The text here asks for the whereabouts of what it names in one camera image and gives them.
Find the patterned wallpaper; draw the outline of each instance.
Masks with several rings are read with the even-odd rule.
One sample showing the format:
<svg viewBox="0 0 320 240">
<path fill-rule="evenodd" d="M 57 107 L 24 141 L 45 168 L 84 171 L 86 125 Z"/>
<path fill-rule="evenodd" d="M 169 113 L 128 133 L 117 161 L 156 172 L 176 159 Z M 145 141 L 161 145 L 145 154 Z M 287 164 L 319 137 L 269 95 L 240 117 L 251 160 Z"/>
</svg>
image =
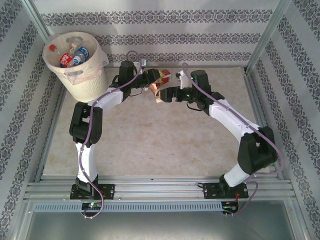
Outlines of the patterned wallpaper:
<svg viewBox="0 0 320 240">
<path fill-rule="evenodd" d="M 279 0 L 33 2 L 52 34 L 92 34 L 114 66 L 136 50 L 151 66 L 244 67 Z"/>
<path fill-rule="evenodd" d="M 44 42 L 19 0 L 0 3 L 0 240 L 12 233 L 34 179 L 62 84 L 42 59 Z"/>
<path fill-rule="evenodd" d="M 320 5 L 294 0 L 252 72 L 311 239 L 320 239 Z"/>
</svg>

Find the black cable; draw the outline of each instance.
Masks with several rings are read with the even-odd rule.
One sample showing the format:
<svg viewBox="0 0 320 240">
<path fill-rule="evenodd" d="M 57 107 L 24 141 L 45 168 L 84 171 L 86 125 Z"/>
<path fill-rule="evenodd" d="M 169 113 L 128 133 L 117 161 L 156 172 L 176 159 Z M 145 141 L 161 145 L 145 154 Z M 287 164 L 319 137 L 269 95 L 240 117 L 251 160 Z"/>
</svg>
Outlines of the black cable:
<svg viewBox="0 0 320 240">
<path fill-rule="evenodd" d="M 113 80 L 112 80 L 112 83 L 113 83 L 113 84 L 116 82 L 116 80 L 117 80 L 118 77 L 119 77 L 119 75 L 115 75 L 115 76 L 114 76 L 114 78 L 113 78 Z"/>
<path fill-rule="evenodd" d="M 194 110 L 194 111 L 198 111 L 198 112 L 201 112 L 202 110 L 201 109 L 196 109 L 196 108 L 193 108 L 193 107 L 190 107 L 188 105 L 189 102 L 186 103 L 186 106 L 188 107 L 188 109 L 191 109 L 191 110 Z"/>
<path fill-rule="evenodd" d="M 142 94 L 142 92 L 143 92 L 143 88 L 141 87 L 141 92 L 140 92 L 140 93 L 135 94 L 135 95 L 129 95 L 129 97 L 135 97 L 135 96 L 138 96 L 138 95 Z"/>
<path fill-rule="evenodd" d="M 203 184 L 202 182 L 198 182 L 197 186 L 198 186 L 199 188 L 201 188 L 201 189 L 204 188 L 204 184 Z"/>
<path fill-rule="evenodd" d="M 137 70 L 137 68 L 136 68 L 135 65 L 133 65 L 133 69 L 134 69 L 134 71 L 135 71 L 135 74 L 138 74 L 138 70 Z"/>
</svg>

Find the plastic bottle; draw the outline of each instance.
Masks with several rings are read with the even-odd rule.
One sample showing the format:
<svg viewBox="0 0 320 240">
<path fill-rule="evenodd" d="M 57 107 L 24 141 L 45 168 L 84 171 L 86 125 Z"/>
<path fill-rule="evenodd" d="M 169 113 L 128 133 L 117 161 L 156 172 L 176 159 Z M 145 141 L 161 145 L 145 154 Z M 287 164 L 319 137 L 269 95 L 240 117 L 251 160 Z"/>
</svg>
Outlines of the plastic bottle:
<svg viewBox="0 0 320 240">
<path fill-rule="evenodd" d="M 81 64 L 84 63 L 89 59 L 90 52 L 93 52 L 93 44 L 90 41 L 83 41 L 80 44 L 81 47 L 79 47 L 75 52 L 74 52 L 74 58 L 73 62 L 75 64 Z"/>
<path fill-rule="evenodd" d="M 75 51 L 80 47 L 80 44 L 83 42 L 83 38 L 80 36 L 74 36 L 69 38 L 69 54 L 74 55 Z"/>
<path fill-rule="evenodd" d="M 60 64 L 65 68 L 71 68 L 74 65 L 73 57 L 69 53 L 63 53 L 56 45 L 49 46 L 50 51 L 54 52 L 56 58 L 59 59 Z"/>
</svg>

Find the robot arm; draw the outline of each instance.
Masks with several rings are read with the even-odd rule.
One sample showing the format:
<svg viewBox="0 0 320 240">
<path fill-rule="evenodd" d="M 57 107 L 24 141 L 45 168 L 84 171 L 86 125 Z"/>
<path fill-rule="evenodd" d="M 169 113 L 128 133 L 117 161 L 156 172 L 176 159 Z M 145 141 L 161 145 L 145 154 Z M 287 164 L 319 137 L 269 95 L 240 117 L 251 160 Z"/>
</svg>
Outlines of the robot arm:
<svg viewBox="0 0 320 240">
<path fill-rule="evenodd" d="M 135 75 L 134 70 L 137 69 L 134 66 L 133 62 L 127 60 L 123 61 L 119 69 L 119 75 L 114 78 L 114 81 L 106 90 L 106 92 L 111 92 L 115 88 L 129 82 Z M 160 73 L 154 68 L 141 72 L 133 83 L 120 90 L 105 95 L 94 105 L 93 115 L 91 119 L 92 127 L 90 138 L 83 149 L 81 163 L 84 171 L 88 175 L 89 180 L 95 185 L 98 185 L 98 173 L 95 164 L 95 148 L 96 143 L 99 141 L 102 135 L 103 114 L 105 114 L 114 106 L 126 100 L 127 97 L 131 94 L 132 88 L 148 87 L 149 84 L 155 82 L 158 78 L 160 78 Z M 84 119 L 90 117 L 91 108 L 96 101 L 97 100 L 95 99 L 88 103 L 78 102 L 74 107 L 69 133 L 72 136 L 73 141 L 75 142 L 75 146 L 78 152 L 78 158 L 81 146 L 85 142 L 89 131 L 89 123 Z M 87 178 L 81 171 L 80 166 L 76 178 L 76 188 L 77 190 L 88 196 L 95 196 L 95 190 L 89 184 Z"/>
<path fill-rule="evenodd" d="M 161 90 L 159 93 L 160 99 L 170 103 L 174 97 L 176 102 L 196 103 L 199 110 L 222 123 L 239 142 L 238 163 L 219 179 L 219 188 L 222 194 L 226 195 L 230 191 L 232 192 L 233 188 L 236 188 L 250 175 L 276 161 L 276 151 L 272 146 L 229 111 L 229 109 L 234 110 L 234 108 L 220 93 L 211 91 L 208 75 L 204 70 L 191 72 L 191 78 L 206 93 L 227 106 L 227 109 L 192 87 L 183 71 L 177 73 L 176 76 L 180 79 L 180 87 L 169 87 Z M 273 131 L 268 126 L 260 127 L 249 120 L 246 120 L 246 122 L 273 143 L 275 142 Z"/>
</svg>

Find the aluminum frame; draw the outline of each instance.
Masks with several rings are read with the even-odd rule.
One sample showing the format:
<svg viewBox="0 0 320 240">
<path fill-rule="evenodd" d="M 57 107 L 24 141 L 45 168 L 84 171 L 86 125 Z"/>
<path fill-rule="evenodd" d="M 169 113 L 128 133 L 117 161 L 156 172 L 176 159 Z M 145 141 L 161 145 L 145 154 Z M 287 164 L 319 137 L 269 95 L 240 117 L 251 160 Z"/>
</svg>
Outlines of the aluminum frame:
<svg viewBox="0 0 320 240">
<path fill-rule="evenodd" d="M 247 76 L 242 68 L 244 81 L 248 90 L 250 103 L 257 124 L 265 126 L 266 122 L 262 113 L 258 97 L 252 85 L 252 79 Z M 41 173 L 46 161 L 53 132 L 57 124 L 61 106 L 63 104 L 65 92 L 59 100 L 59 108 L 54 118 L 52 128 L 49 133 L 50 140 L 47 142 L 44 157 L 41 160 L 37 180 L 38 182 L 30 182 L 26 188 L 23 203 L 19 211 L 16 227 L 13 230 L 11 239 L 26 239 L 28 229 L 35 212 L 37 204 L 49 203 L 51 205 L 61 205 L 63 203 L 75 202 L 70 200 L 70 191 L 72 184 L 75 183 L 73 175 L 43 175 Z M 278 166 L 270 165 L 269 177 L 256 177 L 259 186 L 255 197 L 252 201 L 284 201 L 286 212 L 297 240 L 310 239 L 308 229 L 306 227 L 301 209 L 299 207 L 295 191 L 290 180 L 284 180 L 280 174 L 276 174 Z M 234 199 L 204 199 L 202 189 L 197 183 L 217 183 L 219 178 L 215 176 L 208 177 L 178 177 L 178 176 L 128 176 L 128 177 L 110 177 L 99 176 L 101 184 L 115 184 L 114 200 L 105 200 L 105 203 L 220 203 L 222 201 L 232 201 Z M 251 195 L 255 188 L 255 184 L 248 183 L 248 194 Z"/>
<path fill-rule="evenodd" d="M 280 0 L 278 5 L 276 6 L 265 30 L 263 31 L 262 36 L 260 37 L 253 53 L 250 56 L 250 59 L 246 65 L 246 73 L 250 74 L 255 67 L 258 59 L 260 58 L 261 53 L 265 49 L 265 46 L 269 42 L 272 33 L 277 28 L 281 18 L 283 17 L 285 11 L 287 10 L 291 0 Z"/>
<path fill-rule="evenodd" d="M 40 37 L 46 43 L 50 36 L 50 33 L 33 0 L 21 0 L 21 2 L 25 7 L 27 13 L 29 14 L 31 20 L 33 21 Z"/>
</svg>

